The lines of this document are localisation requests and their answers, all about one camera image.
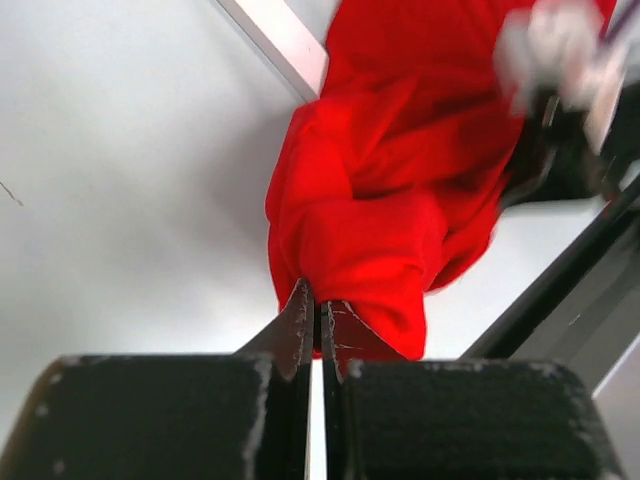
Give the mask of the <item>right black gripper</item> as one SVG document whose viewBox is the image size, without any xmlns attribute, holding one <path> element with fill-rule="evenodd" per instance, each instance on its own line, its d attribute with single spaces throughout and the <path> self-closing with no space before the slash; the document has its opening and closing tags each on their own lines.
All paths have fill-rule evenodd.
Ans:
<svg viewBox="0 0 640 480">
<path fill-rule="evenodd" d="M 550 90 L 536 94 L 507 164 L 501 206 L 579 200 L 620 193 L 620 183 L 639 159 L 639 86 L 622 89 L 603 149 L 593 153 L 583 127 L 586 114 L 565 110 Z"/>
</svg>

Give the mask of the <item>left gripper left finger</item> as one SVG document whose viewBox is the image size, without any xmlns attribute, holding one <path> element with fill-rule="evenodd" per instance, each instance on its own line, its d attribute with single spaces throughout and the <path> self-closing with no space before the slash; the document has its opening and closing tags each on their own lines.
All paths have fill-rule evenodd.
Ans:
<svg viewBox="0 0 640 480">
<path fill-rule="evenodd" d="M 74 355 L 34 383 L 5 479 L 305 479 L 314 300 L 230 355 Z"/>
</svg>

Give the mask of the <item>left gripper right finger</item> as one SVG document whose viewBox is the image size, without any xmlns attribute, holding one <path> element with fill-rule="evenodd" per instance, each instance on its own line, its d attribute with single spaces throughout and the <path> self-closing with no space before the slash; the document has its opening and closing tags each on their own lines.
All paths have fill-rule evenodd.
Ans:
<svg viewBox="0 0 640 480">
<path fill-rule="evenodd" d="M 549 361 L 404 359 L 345 302 L 319 311 L 331 479 L 621 479 L 581 380 Z"/>
</svg>

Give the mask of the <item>red t shirt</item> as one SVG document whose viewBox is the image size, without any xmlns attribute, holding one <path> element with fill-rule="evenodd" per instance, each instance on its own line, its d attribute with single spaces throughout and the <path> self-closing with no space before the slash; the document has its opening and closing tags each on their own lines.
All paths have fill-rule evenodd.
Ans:
<svg viewBox="0 0 640 480">
<path fill-rule="evenodd" d="M 493 52 L 527 1 L 343 1 L 320 97 L 298 108 L 266 197 L 285 303 L 307 280 L 349 328 L 340 355 L 418 360 L 423 297 L 487 250 L 502 201 L 540 174 L 549 134 L 514 116 Z"/>
</svg>

